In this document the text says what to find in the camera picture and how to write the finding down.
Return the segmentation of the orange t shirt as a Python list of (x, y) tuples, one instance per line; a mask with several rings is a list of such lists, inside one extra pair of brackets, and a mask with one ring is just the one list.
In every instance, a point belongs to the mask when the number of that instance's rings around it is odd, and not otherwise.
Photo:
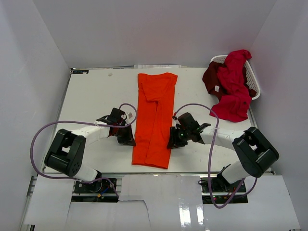
[(138, 74), (136, 146), (132, 164), (167, 169), (171, 150), (167, 148), (172, 127), (175, 85), (178, 76)]

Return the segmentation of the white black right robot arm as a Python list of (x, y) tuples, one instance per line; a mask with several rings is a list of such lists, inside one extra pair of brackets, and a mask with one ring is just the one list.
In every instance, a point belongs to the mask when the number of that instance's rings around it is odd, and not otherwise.
[(252, 176), (260, 178), (278, 159), (279, 153), (256, 127), (247, 130), (215, 128), (209, 123), (199, 124), (190, 113), (177, 118), (176, 126), (170, 128), (168, 149), (184, 147), (188, 141), (213, 144), (234, 150), (238, 161), (224, 167), (211, 180), (223, 192), (230, 191), (235, 182)]

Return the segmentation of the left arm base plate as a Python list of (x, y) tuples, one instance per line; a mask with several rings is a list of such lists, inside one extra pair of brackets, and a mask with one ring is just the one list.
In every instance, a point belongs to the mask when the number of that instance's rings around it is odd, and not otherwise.
[(117, 203), (118, 197), (114, 189), (117, 186), (117, 179), (110, 178), (92, 184), (77, 182), (74, 185), (72, 202), (94, 202), (94, 203)]

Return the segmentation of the maroon t shirt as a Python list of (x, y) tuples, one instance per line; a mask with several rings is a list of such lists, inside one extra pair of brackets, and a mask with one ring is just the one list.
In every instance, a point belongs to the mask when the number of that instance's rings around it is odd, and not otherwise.
[[(227, 94), (227, 90), (222, 86), (221, 82), (219, 81), (217, 77), (217, 72), (218, 72), (219, 67), (227, 67), (227, 66), (225, 64), (212, 61), (209, 64), (208, 69), (205, 71), (202, 81), (205, 84), (207, 92), (211, 95), (216, 96), (218, 100), (220, 101), (222, 96), (225, 96), (228, 94)], [(251, 89), (247, 84), (248, 83), (248, 79), (246, 76), (247, 69), (245, 67), (243, 67), (242, 73), (244, 77), (244, 85), (248, 89), (249, 95), (251, 97), (255, 97), (257, 92), (254, 89)]]

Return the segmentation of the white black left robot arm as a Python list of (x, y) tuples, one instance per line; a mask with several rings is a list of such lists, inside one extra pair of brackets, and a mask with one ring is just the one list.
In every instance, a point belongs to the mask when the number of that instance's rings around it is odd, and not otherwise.
[(112, 136), (117, 137), (119, 144), (135, 146), (131, 118), (131, 113), (113, 108), (109, 115), (97, 119), (92, 125), (75, 130), (58, 130), (46, 154), (45, 165), (70, 178), (85, 181), (91, 192), (97, 192), (102, 180), (99, 171), (82, 163), (86, 148)]

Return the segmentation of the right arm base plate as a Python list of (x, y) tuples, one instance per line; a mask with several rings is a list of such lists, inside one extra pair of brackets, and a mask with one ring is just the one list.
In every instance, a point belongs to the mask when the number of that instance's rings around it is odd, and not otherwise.
[[(212, 194), (214, 201), (222, 205), (224, 204), (230, 197), (231, 194), (236, 190), (237, 186), (241, 182), (240, 180), (235, 182), (234, 184), (227, 186), (227, 187), (221, 187), (218, 185), (218, 183), (215, 183), (216, 178), (211, 179), (211, 186), (212, 186)], [(200, 178), (198, 181), (198, 184), (201, 186), (202, 190), (202, 200), (204, 205), (210, 205), (212, 204), (210, 194), (209, 194), (209, 189), (208, 189), (208, 182), (207, 178)], [(247, 192), (245, 183), (243, 182), (233, 197), (233, 199), (230, 201), (230, 204), (247, 204), (248, 203), (248, 198), (247, 195), (244, 195)]]

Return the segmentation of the white perforated laundry basket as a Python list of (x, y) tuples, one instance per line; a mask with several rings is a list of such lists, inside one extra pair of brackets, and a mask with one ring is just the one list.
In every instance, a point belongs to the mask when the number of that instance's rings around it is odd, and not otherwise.
[[(214, 56), (210, 62), (224, 63), (226, 57), (227, 55), (217, 55)], [(247, 84), (250, 89), (253, 89), (256, 92), (256, 95), (252, 97), (252, 100), (256, 100), (261, 95), (260, 86), (248, 60), (246, 60), (244, 67), (246, 68)]]

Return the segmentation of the pink magenta t shirt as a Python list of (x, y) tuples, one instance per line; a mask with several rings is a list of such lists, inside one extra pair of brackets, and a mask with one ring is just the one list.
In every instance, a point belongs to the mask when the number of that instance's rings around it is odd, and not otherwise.
[(226, 90), (226, 95), (212, 107), (211, 115), (216, 114), (220, 119), (234, 123), (248, 119), (247, 111), (252, 97), (246, 86), (243, 68), (251, 57), (247, 50), (232, 51), (223, 66), (218, 68), (216, 76), (221, 84), (220, 89)]

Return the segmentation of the printed paper sheet at wall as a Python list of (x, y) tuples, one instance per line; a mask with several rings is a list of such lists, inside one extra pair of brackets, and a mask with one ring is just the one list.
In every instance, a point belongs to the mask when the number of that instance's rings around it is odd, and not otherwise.
[(176, 65), (176, 64), (136, 64), (134, 65), (135, 69), (170, 69), (170, 68), (181, 68), (181, 65)]

